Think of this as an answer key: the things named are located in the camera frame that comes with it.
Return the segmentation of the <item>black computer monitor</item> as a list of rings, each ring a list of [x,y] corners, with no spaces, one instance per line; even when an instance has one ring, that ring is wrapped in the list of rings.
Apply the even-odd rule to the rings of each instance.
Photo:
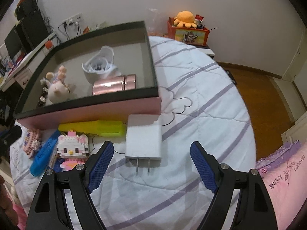
[[[5,38],[5,46],[8,51],[8,54],[12,59],[19,53],[24,53],[24,47],[22,45],[22,42],[19,38],[19,35],[16,31],[16,26],[14,26],[9,34]]]

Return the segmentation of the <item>orange octopus plush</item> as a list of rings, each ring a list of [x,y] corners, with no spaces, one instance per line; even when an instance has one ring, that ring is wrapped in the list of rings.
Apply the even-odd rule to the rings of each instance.
[[[175,17],[174,23],[178,28],[196,28],[197,25],[195,23],[194,14],[190,11],[184,10],[179,12]]]

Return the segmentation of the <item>blue point liner pen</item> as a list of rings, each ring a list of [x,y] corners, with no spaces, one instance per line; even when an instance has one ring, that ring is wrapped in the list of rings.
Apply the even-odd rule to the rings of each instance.
[[[30,173],[34,177],[38,177],[44,173],[48,167],[51,155],[57,144],[60,131],[56,130],[41,147],[38,153],[35,155],[32,165],[30,166]]]

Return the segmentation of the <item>black white nightstand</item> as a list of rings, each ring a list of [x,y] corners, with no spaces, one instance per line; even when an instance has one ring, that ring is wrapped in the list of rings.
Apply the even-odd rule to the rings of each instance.
[[[212,59],[215,57],[214,51],[209,46],[194,46],[194,48],[206,54]]]

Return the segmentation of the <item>pink white brick cat figure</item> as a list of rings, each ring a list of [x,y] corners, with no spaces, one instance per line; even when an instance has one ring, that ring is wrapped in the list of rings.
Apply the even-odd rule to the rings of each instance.
[[[85,164],[89,157],[88,137],[78,135],[75,131],[68,131],[58,137],[57,154],[62,161],[62,171],[73,169],[79,164]]]

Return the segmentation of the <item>pink box with black rim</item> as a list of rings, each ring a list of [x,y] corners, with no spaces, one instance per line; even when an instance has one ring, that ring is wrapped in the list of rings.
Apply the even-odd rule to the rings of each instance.
[[[127,121],[161,112],[145,23],[96,30],[50,51],[31,76],[14,111],[41,130],[87,121]]]

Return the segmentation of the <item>red cartoon storage crate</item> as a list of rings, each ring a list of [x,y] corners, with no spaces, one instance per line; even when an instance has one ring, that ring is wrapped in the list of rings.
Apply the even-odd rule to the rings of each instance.
[[[167,21],[168,25],[168,37],[170,39],[184,42],[185,44],[195,46],[207,46],[207,40],[210,31],[207,28],[194,29],[194,28],[178,28],[173,22],[175,18],[170,17]]]

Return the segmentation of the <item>white wall power strip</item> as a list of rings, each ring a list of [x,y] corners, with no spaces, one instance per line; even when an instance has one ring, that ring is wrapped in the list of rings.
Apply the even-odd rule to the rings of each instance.
[[[67,25],[72,25],[72,24],[76,24],[79,23],[83,20],[83,14],[82,13],[78,13],[76,15],[73,15],[67,19],[64,19],[63,23],[66,23]]]

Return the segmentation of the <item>pink embroidered pillow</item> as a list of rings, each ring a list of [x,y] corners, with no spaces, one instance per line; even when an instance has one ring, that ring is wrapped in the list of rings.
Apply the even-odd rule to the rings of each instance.
[[[306,200],[306,143],[285,143],[256,162],[270,195],[278,229],[286,229]]]

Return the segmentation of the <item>black bathroom scale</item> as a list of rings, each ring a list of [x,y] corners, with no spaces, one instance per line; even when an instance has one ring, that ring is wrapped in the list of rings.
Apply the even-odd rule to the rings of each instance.
[[[234,78],[234,76],[232,75],[232,73],[229,70],[225,70],[225,72],[227,73],[227,75],[229,76],[230,80],[232,81],[232,83],[237,86],[237,82]]]

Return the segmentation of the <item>pink pig doll figure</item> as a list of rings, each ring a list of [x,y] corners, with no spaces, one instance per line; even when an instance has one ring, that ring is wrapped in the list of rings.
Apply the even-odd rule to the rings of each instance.
[[[57,72],[48,72],[40,80],[47,87],[47,99],[51,104],[66,102],[69,99],[70,87],[66,85],[67,69],[61,65]]]

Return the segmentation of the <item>bottle with red cap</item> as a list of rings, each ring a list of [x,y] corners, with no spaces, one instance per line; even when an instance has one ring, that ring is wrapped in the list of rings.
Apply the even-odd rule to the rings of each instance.
[[[45,47],[47,50],[51,50],[53,47],[54,47],[54,44],[51,40],[48,40],[46,43],[45,43]]]

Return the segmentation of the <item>white power adapter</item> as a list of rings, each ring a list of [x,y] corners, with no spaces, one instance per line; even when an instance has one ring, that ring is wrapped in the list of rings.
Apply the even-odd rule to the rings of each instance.
[[[152,160],[162,159],[162,125],[159,115],[132,114],[129,115],[126,129],[125,158],[136,161],[147,161],[150,171]]]

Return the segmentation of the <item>pink brick keyboard toy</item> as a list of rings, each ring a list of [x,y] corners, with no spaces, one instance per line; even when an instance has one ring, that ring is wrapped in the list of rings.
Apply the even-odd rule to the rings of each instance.
[[[28,130],[23,142],[22,149],[28,156],[32,158],[41,147],[41,133],[38,129]]]

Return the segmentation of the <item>yellow highlighter pen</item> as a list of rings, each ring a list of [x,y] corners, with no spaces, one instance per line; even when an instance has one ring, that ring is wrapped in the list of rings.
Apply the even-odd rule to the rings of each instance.
[[[75,131],[85,135],[103,137],[122,137],[126,133],[126,125],[121,121],[89,121],[60,124],[61,132]]]

